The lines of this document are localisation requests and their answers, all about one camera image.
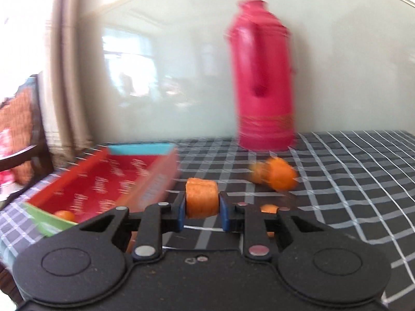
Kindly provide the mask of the orange carrot-like fruit piece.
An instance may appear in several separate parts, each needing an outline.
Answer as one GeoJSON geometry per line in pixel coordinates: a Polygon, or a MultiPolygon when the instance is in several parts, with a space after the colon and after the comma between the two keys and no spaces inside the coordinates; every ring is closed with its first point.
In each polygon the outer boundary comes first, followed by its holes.
{"type": "Polygon", "coordinates": [[[219,213],[219,190],[213,180],[189,178],[185,192],[188,218],[208,218],[219,213]]]}

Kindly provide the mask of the orange piece behind gripper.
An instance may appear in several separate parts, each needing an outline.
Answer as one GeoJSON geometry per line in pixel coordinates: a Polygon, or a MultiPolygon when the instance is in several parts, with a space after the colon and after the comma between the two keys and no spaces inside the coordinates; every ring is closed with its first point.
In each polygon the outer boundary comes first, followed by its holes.
{"type": "MultiPolygon", "coordinates": [[[[279,207],[273,204],[264,204],[260,207],[261,211],[266,214],[276,214],[279,207]]],[[[268,237],[274,237],[274,232],[267,232],[268,237]]]]}

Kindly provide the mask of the red paper tray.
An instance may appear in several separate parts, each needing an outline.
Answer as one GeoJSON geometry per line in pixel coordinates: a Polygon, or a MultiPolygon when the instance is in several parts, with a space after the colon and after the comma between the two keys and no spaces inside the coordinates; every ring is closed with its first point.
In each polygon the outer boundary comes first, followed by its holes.
{"type": "Polygon", "coordinates": [[[46,237],[116,206],[131,212],[165,201],[179,175],[174,143],[97,145],[33,187],[23,206],[46,237]],[[75,222],[54,216],[71,211],[75,222]]]}

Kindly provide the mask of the small orange tangerine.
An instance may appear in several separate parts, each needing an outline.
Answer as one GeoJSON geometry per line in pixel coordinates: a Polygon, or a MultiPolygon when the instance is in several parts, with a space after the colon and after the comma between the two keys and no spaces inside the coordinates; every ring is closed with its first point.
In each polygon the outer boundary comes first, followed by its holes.
{"type": "Polygon", "coordinates": [[[249,180],[255,184],[266,185],[275,191],[293,190],[297,182],[297,172],[284,159],[270,157],[250,166],[249,180]]]}

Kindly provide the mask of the orange fruit in tray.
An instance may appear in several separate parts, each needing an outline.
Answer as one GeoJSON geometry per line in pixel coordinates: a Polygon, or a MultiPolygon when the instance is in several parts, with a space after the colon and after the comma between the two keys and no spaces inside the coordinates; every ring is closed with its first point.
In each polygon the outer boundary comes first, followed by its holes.
{"type": "Polygon", "coordinates": [[[65,221],[75,222],[75,215],[71,211],[61,210],[56,211],[54,216],[57,218],[63,219],[65,221]]]}

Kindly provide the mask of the black white checkered tablecloth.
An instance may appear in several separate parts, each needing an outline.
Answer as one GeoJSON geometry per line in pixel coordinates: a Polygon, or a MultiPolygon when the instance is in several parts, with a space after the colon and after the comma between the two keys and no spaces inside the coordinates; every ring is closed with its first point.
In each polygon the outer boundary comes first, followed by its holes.
{"type": "Polygon", "coordinates": [[[281,154],[299,175],[287,195],[248,181],[248,166],[263,160],[230,139],[178,142],[179,177],[214,180],[235,201],[262,206],[282,199],[332,228],[377,246],[392,267],[382,297],[391,310],[414,309],[414,135],[406,131],[301,133],[281,154]]]}

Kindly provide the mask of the dark wooden sofa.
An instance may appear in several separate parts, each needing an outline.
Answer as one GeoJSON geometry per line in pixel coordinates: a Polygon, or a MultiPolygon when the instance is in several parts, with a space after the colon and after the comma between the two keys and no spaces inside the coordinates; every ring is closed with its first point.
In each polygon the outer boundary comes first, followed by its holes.
{"type": "Polygon", "coordinates": [[[41,112],[36,74],[1,103],[1,132],[9,129],[12,149],[11,155],[1,158],[1,172],[10,170],[15,177],[1,186],[2,207],[54,171],[41,112]]]}

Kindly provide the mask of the beige curtain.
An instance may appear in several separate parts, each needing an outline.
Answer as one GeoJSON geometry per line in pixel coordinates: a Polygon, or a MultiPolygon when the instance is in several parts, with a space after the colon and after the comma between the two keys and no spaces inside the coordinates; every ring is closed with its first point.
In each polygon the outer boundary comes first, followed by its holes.
{"type": "Polygon", "coordinates": [[[54,166],[72,161],[92,146],[79,74],[78,9],[79,0],[53,0],[46,26],[46,60],[39,94],[54,166]]]}

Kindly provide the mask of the red thermos flask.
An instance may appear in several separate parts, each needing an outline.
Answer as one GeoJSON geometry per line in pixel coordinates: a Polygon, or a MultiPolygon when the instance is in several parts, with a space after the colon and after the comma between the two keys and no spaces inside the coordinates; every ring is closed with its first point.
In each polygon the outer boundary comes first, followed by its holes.
{"type": "Polygon", "coordinates": [[[239,145],[284,151],[294,142],[291,33],[263,0],[242,0],[227,32],[239,145]]]}

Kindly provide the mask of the pink plastic bag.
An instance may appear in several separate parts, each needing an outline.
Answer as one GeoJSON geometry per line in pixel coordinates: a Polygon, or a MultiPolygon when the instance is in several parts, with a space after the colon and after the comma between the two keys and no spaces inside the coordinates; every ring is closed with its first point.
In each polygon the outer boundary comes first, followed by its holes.
{"type": "MultiPolygon", "coordinates": [[[[4,129],[0,134],[0,157],[8,157],[12,154],[11,149],[11,136],[9,134],[9,129],[4,129]]],[[[5,170],[0,172],[0,181],[1,186],[14,182],[15,177],[13,172],[10,170],[5,170]]]]}

